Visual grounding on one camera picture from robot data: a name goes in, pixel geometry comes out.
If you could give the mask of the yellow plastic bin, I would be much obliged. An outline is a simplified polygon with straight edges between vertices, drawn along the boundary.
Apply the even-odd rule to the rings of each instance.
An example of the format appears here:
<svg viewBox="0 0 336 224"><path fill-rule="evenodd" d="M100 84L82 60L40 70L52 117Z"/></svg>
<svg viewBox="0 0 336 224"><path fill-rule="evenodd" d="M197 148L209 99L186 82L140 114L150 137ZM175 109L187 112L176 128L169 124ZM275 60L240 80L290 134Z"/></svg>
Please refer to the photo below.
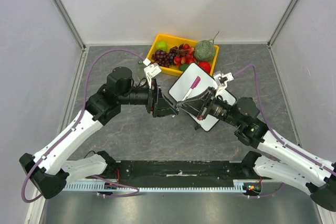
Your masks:
<svg viewBox="0 0 336 224"><path fill-rule="evenodd" d="M155 43L157 41L160 41L160 40L166 41L166 43L168 45L168 49L167 49L166 52L168 52L171 48L173 48L175 46L179 46L181 44L189 44L191 47L195 48L196 44L198 43L198 41L196 41L196 40L190 40L190 39L176 37L176 36L172 36L172 35L166 35L166 34L157 34L157 36L154 40L154 43L153 43L153 45L152 45L152 47L151 47L151 49L150 49L150 51L147 55L147 58L151 62L154 62L153 60L151 60L151 56L152 56L153 53L156 52ZM218 52L219 52L219 47L216 44L214 44L214 46L215 46L215 49L216 49L215 56L214 56L213 60L207 61L212 66L211 72L209 74L210 76L213 75L214 68L215 68L215 63L216 63ZM160 66L160 68L162 69L163 73L170 74L170 75L173 75L173 76L176 76L176 77L179 77L183 73L183 72L179 71L179 67L176 67L175 65L170 66L169 68Z"/></svg>

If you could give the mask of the green netted melon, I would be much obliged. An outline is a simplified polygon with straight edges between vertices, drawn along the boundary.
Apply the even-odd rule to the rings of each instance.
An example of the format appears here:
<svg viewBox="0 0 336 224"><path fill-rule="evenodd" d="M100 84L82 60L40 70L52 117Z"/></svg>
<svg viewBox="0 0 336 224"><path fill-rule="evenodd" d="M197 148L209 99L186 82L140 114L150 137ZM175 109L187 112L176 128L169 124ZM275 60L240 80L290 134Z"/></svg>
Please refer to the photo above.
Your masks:
<svg viewBox="0 0 336 224"><path fill-rule="evenodd" d="M208 40L201 40L195 46L194 57L197 61L211 61L215 56L215 46Z"/></svg>

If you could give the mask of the aluminium frame post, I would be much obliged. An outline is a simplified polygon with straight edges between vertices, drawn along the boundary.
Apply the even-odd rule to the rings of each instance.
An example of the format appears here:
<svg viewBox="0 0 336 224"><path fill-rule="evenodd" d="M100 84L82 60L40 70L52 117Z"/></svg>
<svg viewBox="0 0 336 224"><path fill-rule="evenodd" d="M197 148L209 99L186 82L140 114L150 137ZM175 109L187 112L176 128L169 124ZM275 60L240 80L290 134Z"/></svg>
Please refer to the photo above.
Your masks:
<svg viewBox="0 0 336 224"><path fill-rule="evenodd" d="M75 27L69 13L67 12L65 5L63 4L62 0L52 0L54 5L56 6L57 10L59 11L62 19L64 20L66 26L70 30L73 38L81 48L81 50L85 50L86 45L83 42L83 39L81 38L77 28Z"/></svg>
<svg viewBox="0 0 336 224"><path fill-rule="evenodd" d="M275 41L277 40L278 36L280 35L281 31L285 27L287 21L289 20L292 12L294 11L295 7L299 3L300 0L290 0L289 4L287 5L283 15L281 16L274 32L270 36L270 39L267 42L268 48L270 49Z"/></svg>

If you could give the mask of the right aluminium frame post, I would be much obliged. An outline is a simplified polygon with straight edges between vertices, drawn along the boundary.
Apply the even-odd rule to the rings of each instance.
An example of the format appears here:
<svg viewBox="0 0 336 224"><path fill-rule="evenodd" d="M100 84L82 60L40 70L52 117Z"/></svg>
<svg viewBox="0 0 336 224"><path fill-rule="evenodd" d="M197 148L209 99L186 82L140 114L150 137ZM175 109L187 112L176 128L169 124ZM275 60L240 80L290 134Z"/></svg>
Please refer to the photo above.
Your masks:
<svg viewBox="0 0 336 224"><path fill-rule="evenodd" d="M270 49L275 41L277 40L278 36L280 35L281 31L285 27L287 21L289 20L292 12L294 11L295 7L299 3L300 0L290 0L289 4L287 5L283 15L281 16L274 32L270 36L270 39L267 42L268 48Z"/></svg>

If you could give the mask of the magenta marker cap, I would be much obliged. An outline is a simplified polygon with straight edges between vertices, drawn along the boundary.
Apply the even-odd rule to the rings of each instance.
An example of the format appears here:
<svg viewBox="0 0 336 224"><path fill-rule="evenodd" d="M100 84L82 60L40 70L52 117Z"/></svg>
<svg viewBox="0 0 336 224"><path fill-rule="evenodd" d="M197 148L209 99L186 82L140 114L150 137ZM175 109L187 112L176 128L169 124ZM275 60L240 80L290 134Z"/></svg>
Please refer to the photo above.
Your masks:
<svg viewBox="0 0 336 224"><path fill-rule="evenodd" d="M194 80L194 82L191 85L191 89L194 89L197 87L197 85L199 84L201 78L199 76L196 77L196 79Z"/></svg>

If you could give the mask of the left aluminium frame post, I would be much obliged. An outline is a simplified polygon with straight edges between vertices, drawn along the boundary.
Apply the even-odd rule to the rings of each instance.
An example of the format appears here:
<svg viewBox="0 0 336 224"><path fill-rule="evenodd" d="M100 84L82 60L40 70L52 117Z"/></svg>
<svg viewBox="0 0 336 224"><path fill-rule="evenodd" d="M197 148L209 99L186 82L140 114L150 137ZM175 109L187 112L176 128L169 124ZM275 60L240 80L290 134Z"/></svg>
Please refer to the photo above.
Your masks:
<svg viewBox="0 0 336 224"><path fill-rule="evenodd" d="M73 38L81 48L81 50L85 50L86 45L83 42L83 39L81 38L77 28L75 27L69 13L67 12L65 5L63 4L62 0L52 0L54 5L56 6L57 10L59 11L62 19L64 20L66 26L70 30Z"/></svg>

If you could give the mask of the green apple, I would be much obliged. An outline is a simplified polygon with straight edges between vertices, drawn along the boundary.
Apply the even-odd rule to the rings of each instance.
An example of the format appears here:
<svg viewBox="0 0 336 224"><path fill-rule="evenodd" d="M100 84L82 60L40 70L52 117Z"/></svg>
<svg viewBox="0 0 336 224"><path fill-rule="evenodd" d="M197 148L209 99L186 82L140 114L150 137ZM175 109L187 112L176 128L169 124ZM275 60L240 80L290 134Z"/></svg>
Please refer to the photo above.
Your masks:
<svg viewBox="0 0 336 224"><path fill-rule="evenodd" d="M160 40L160 41L157 41L155 43L155 48L156 48L156 50L167 51L168 45L167 45L166 41Z"/></svg>

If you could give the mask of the red apple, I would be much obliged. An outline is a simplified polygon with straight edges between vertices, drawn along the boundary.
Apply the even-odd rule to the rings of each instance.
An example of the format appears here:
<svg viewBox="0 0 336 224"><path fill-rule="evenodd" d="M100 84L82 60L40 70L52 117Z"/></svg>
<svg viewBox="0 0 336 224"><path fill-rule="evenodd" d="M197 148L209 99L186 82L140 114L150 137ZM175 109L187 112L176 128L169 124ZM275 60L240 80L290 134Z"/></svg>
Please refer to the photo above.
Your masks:
<svg viewBox="0 0 336 224"><path fill-rule="evenodd" d="M198 66L204 70L206 73L210 74L212 66L207 61L202 61L198 63Z"/></svg>

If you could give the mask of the clear glass bottle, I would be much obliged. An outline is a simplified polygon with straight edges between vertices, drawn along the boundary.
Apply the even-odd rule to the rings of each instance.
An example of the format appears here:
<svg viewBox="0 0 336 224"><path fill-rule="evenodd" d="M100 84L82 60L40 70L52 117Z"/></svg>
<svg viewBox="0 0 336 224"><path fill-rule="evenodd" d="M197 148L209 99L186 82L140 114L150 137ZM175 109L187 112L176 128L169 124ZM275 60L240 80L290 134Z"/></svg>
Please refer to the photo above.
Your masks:
<svg viewBox="0 0 336 224"><path fill-rule="evenodd" d="M145 78L145 72L144 72L145 67L146 65L143 63L143 61L139 60L136 70L139 79Z"/></svg>

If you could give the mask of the white marker pen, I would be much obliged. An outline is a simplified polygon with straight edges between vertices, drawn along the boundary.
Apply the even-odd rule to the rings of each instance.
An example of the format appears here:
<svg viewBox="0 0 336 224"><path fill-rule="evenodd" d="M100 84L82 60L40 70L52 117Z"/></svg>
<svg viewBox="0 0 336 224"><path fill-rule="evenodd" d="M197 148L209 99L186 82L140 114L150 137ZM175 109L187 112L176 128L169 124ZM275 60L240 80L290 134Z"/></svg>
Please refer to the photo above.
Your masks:
<svg viewBox="0 0 336 224"><path fill-rule="evenodd" d="M199 76L197 76L195 78L194 82L192 83L192 85L190 86L190 88L186 92L185 96L183 97L183 99L182 99L183 101L186 100L190 96L191 92L193 91L194 88L197 87L197 85L199 84L200 80L201 80L201 78Z"/></svg>

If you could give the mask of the red cherry bunch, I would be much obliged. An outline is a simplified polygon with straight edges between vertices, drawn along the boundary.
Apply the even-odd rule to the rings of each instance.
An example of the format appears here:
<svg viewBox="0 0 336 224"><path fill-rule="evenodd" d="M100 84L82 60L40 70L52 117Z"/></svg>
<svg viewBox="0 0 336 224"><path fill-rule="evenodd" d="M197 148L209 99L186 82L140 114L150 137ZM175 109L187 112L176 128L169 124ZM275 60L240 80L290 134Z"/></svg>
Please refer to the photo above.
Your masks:
<svg viewBox="0 0 336 224"><path fill-rule="evenodd" d="M195 48L189 44L181 44L170 49L170 53L173 56L173 63L176 67L197 63L194 52Z"/></svg>

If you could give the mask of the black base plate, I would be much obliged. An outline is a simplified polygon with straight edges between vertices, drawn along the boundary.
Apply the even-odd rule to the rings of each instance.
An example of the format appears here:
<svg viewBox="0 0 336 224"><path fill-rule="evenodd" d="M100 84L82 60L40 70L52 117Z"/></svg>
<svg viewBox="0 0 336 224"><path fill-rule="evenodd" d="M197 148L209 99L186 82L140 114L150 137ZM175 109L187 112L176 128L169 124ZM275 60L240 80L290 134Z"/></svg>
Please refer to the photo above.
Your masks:
<svg viewBox="0 0 336 224"><path fill-rule="evenodd" d="M240 162L230 161L115 161L100 175L143 188L231 187L234 180L258 180L254 171L260 153L250 151Z"/></svg>

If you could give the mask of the small whiteboard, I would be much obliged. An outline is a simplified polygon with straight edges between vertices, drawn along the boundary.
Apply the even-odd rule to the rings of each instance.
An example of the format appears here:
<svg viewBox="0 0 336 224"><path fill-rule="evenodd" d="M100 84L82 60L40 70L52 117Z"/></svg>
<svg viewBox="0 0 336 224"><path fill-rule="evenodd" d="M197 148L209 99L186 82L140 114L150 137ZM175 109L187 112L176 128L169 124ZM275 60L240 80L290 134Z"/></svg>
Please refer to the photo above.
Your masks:
<svg viewBox="0 0 336 224"><path fill-rule="evenodd" d="M169 95L176 101L181 101L186 95L187 91L190 89L191 85L195 81L196 77L200 78L200 82L191 92L191 94L187 97L192 98L203 91L205 91L208 87L217 88L217 83L209 74L207 74L203 69L201 69L197 64L192 63L188 66L188 68L181 74L181 76L176 80L176 82L169 89ZM223 100L226 100L230 105L233 105L236 102L236 98L229 93L227 90L223 90L220 95ZM215 124L219 121L215 117L209 115L206 119L199 121L196 117L188 113L190 117L200 125L200 127L208 132L215 126Z"/></svg>

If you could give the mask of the purple grape bunch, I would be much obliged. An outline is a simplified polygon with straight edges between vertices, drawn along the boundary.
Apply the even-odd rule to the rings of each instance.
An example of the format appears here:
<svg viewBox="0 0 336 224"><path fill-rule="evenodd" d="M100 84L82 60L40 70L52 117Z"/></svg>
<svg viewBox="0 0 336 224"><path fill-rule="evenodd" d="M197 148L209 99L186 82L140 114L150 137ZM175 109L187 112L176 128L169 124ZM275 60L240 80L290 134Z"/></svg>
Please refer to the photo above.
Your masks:
<svg viewBox="0 0 336 224"><path fill-rule="evenodd" d="M169 68L170 66L175 65L174 59L178 56L178 53L179 49L176 46L171 48L168 52L158 49L152 54L151 60L161 67Z"/></svg>

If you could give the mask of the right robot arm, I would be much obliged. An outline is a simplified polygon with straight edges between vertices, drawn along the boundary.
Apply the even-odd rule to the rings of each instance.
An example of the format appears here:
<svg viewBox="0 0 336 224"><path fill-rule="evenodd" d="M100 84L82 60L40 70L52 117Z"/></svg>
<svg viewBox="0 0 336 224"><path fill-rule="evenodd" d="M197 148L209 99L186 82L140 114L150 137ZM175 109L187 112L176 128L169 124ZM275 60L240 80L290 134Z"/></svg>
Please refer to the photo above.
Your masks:
<svg viewBox="0 0 336 224"><path fill-rule="evenodd" d="M300 189L322 208L335 211L335 163L293 144L258 119L260 110L252 98L243 97L229 104L215 93L215 89L209 87L195 97L179 101L176 106L200 121L210 115L236 127L234 134L240 142L277 158L272 162L255 154L255 161L240 166L245 178L256 175L273 178Z"/></svg>

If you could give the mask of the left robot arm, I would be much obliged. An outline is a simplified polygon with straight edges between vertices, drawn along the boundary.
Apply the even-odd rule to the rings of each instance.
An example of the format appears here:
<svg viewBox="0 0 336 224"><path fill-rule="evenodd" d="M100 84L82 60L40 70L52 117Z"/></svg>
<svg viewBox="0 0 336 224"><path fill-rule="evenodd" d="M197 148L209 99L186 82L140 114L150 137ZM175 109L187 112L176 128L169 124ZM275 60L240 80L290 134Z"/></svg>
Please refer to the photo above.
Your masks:
<svg viewBox="0 0 336 224"><path fill-rule="evenodd" d="M24 183L32 182L45 199L59 194L66 185L92 175L111 178L115 165L105 151L91 158L68 161L70 155L91 135L121 112L122 105L143 105L155 118L177 115L173 103L162 93L155 76L157 64L144 68L146 84L135 85L132 71L116 67L98 91L85 98L74 120L48 145L35 154L23 154L19 163L26 173Z"/></svg>

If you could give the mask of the green avocado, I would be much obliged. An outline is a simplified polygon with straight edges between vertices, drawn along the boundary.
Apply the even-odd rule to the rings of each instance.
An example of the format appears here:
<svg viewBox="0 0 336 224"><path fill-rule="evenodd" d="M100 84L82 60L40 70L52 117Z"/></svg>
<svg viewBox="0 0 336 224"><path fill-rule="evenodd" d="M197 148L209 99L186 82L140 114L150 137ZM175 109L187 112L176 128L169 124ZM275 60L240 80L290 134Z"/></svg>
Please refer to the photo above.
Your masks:
<svg viewBox="0 0 336 224"><path fill-rule="evenodd" d="M179 66L179 71L184 72L189 67L189 64L181 64Z"/></svg>

